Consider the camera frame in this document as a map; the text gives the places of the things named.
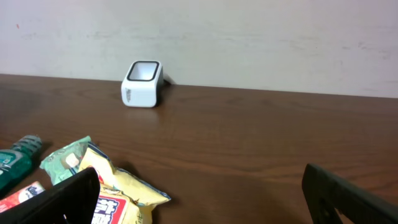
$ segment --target yellow snack bag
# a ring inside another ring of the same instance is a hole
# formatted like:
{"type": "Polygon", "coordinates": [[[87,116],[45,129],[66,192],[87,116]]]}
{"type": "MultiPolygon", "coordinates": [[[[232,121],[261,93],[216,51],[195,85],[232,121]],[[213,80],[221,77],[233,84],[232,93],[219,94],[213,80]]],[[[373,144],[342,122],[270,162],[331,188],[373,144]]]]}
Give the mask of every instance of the yellow snack bag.
{"type": "Polygon", "coordinates": [[[152,210],[156,205],[170,200],[170,197],[166,193],[155,189],[124,169],[113,166],[109,157],[92,142],[88,144],[86,154],[81,160],[79,171],[87,167],[94,167],[101,184],[120,190],[132,200],[134,205],[137,205],[141,213],[141,219],[137,221],[137,224],[152,223],[152,210]]]}
{"type": "Polygon", "coordinates": [[[91,224],[135,224],[143,223],[139,208],[131,199],[121,193],[101,184],[97,205],[91,224]]]}

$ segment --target food package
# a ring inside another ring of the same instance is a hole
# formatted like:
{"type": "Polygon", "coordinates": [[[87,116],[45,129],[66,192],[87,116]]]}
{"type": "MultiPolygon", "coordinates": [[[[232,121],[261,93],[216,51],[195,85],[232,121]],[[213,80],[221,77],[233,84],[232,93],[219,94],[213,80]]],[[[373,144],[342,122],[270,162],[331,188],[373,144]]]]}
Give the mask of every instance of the food package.
{"type": "Polygon", "coordinates": [[[12,207],[19,205],[22,202],[42,193],[44,188],[36,181],[23,189],[13,193],[7,198],[0,200],[0,213],[9,210],[12,207]]]}
{"type": "Polygon", "coordinates": [[[47,156],[40,168],[44,169],[51,178],[53,185],[75,175],[79,170],[79,164],[85,155],[89,136],[77,140],[47,156]]]}
{"type": "Polygon", "coordinates": [[[101,190],[91,224],[136,224],[142,223],[139,208],[131,199],[101,184],[101,190]]]}
{"type": "Polygon", "coordinates": [[[89,142],[84,158],[81,160],[79,171],[87,167],[94,167],[101,184],[120,190],[128,196],[140,211],[139,217],[129,217],[137,223],[152,223],[152,210],[156,205],[168,202],[170,197],[143,180],[130,174],[124,169],[114,167],[109,157],[89,142]]]}

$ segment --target plastic bottle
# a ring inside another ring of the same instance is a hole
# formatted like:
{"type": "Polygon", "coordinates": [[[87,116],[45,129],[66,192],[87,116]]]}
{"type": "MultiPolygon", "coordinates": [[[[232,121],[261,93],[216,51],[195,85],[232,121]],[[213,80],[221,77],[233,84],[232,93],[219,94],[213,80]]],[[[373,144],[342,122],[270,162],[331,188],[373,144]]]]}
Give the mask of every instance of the plastic bottle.
{"type": "Polygon", "coordinates": [[[10,149],[0,150],[0,192],[21,181],[32,170],[32,156],[41,147],[38,136],[28,135],[10,149]]]}

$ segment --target brown table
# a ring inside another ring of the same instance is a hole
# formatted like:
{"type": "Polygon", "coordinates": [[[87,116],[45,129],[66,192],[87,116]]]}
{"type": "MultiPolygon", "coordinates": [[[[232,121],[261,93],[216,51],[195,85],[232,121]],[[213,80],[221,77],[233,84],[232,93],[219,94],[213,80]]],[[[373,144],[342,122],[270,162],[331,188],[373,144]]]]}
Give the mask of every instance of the brown table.
{"type": "MultiPolygon", "coordinates": [[[[90,135],[173,198],[155,223],[310,223],[309,162],[398,203],[398,100],[170,86],[142,109],[120,84],[0,75],[0,146],[38,134],[43,159],[90,135]]],[[[37,168],[16,190],[35,180],[51,186],[37,168]]]]}

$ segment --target green package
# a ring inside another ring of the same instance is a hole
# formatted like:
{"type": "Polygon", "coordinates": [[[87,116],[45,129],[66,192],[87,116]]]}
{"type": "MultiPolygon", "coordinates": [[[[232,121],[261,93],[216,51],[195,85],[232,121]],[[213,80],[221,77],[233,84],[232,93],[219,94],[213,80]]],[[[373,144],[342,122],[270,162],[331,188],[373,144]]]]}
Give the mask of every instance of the green package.
{"type": "Polygon", "coordinates": [[[79,165],[86,153],[89,136],[77,140],[47,156],[40,168],[45,170],[51,178],[53,185],[75,175],[79,170],[79,165]]]}

